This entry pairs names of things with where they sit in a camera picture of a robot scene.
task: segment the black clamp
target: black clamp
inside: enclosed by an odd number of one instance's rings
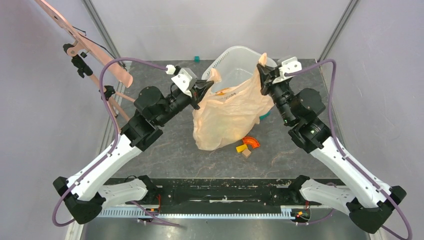
[[[104,97],[106,98],[106,101],[109,101],[109,98],[116,93],[114,86],[106,85],[104,88],[106,89],[106,91],[104,91]]]

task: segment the small teal block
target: small teal block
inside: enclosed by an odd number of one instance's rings
[[[262,120],[262,119],[264,119],[264,118],[268,117],[268,115],[270,115],[270,114],[271,114],[271,111],[267,112],[266,114],[264,114],[264,115],[260,116],[260,117],[259,117],[259,120]]]

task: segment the orange plastic bag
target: orange plastic bag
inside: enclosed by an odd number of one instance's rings
[[[266,61],[264,53],[258,62],[264,66]],[[209,80],[221,81],[216,69],[211,69]],[[244,138],[274,103],[270,96],[261,94],[259,72],[255,69],[253,76],[238,86],[216,93],[209,89],[198,105],[200,109],[193,111],[193,137],[200,150],[212,151]]]

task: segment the gray wall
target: gray wall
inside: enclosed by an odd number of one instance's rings
[[[103,43],[79,0],[48,2]],[[52,182],[94,158],[107,114],[62,49],[73,39],[34,1],[0,1],[0,19],[0,239],[64,239],[66,227],[51,221],[59,198]],[[100,72],[91,56],[86,62]],[[62,207],[58,220],[69,219]]]
[[[122,56],[215,60],[236,45],[272,58],[318,58],[349,0],[92,2]]]
[[[329,57],[347,148],[379,178],[407,191],[401,208],[422,239],[424,2],[363,0]],[[329,80],[330,68],[324,73]],[[388,226],[406,236],[397,213]]]

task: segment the clear plastic bin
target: clear plastic bin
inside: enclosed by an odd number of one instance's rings
[[[261,57],[260,53],[245,46],[232,46],[225,50],[207,69],[201,79],[209,79],[211,69],[216,69],[221,74],[222,81],[214,84],[211,92],[237,86],[250,79]],[[276,67],[274,60],[268,57],[266,65]]]

